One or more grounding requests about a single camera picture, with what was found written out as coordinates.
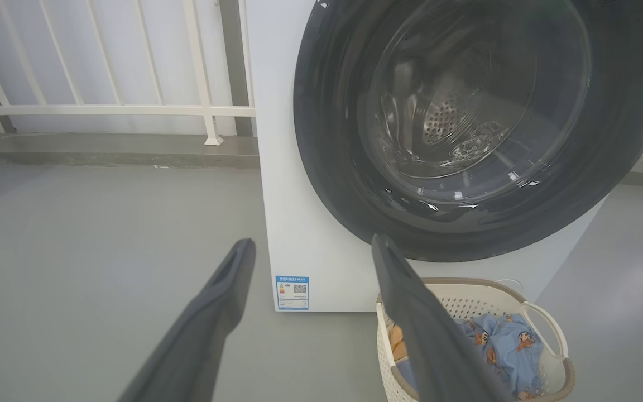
washing machine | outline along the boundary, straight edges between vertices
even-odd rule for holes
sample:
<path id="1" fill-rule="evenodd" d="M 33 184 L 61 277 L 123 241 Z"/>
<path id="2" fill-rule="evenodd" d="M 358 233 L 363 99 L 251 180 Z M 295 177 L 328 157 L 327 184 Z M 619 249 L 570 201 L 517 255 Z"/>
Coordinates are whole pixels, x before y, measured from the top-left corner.
<path id="1" fill-rule="evenodd" d="M 643 0 L 247 0 L 247 18 L 277 310 L 373 311 L 375 233 L 421 277 L 534 300 L 643 152 Z"/>

white plastic basket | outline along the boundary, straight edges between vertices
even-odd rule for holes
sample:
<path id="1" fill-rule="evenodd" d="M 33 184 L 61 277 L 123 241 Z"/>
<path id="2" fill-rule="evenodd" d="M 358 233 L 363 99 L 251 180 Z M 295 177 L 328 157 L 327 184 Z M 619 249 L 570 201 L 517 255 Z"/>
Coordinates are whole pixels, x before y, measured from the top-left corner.
<path id="1" fill-rule="evenodd" d="M 557 322 L 543 308 L 529 303 L 514 290 L 490 280 L 437 278 L 425 279 L 424 283 L 453 318 L 469 319 L 485 313 L 493 313 L 498 317 L 520 313 L 538 334 L 544 346 L 540 356 L 540 375 L 545 385 L 540 395 L 533 401 L 554 402 L 565 399 L 572 392 L 575 374 L 572 362 L 568 358 L 567 340 Z M 547 346 L 543 334 L 538 331 L 538 327 L 528 315 L 531 310 L 549 323 L 559 343 L 559 352 Z M 401 372 L 396 368 L 391 343 L 388 340 L 388 329 L 393 326 L 393 321 L 383 309 L 381 296 L 377 299 L 376 313 L 378 365 L 381 368 L 388 402 L 418 401 L 418 392 L 404 380 Z"/>

washing machine door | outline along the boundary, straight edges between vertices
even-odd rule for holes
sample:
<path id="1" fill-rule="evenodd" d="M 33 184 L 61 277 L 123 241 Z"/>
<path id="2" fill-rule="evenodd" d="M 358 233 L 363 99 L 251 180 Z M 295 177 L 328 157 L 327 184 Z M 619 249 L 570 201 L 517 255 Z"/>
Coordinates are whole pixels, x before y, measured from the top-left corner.
<path id="1" fill-rule="evenodd" d="M 361 239 L 436 262 L 525 247 L 643 152 L 643 0 L 319 0 L 294 124 Z"/>

floor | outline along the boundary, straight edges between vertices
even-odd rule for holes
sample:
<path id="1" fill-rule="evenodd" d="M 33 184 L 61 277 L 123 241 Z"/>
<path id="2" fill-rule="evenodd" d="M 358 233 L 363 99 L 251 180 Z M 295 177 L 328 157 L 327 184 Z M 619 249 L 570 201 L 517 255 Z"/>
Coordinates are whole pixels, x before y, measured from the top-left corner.
<path id="1" fill-rule="evenodd" d="M 374 315 L 273 312 L 258 171 L 0 166 L 0 402 L 115 400 L 241 237 L 257 267 L 215 400 L 385 400 Z M 570 400 L 643 399 L 643 188 L 612 193 L 539 304 Z"/>

clothes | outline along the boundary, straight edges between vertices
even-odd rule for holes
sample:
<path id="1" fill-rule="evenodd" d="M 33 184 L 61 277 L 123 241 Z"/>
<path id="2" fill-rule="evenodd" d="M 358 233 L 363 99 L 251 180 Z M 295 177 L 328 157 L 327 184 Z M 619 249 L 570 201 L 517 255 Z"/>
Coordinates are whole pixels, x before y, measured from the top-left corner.
<path id="1" fill-rule="evenodd" d="M 520 314 L 506 315 L 498 321 L 488 313 L 472 320 L 456 320 L 456 323 L 508 387 L 513 399 L 527 400 L 539 394 L 543 386 L 543 379 L 539 376 L 543 344 Z M 401 376 L 418 389 L 401 328 L 393 326 L 390 339 Z"/>

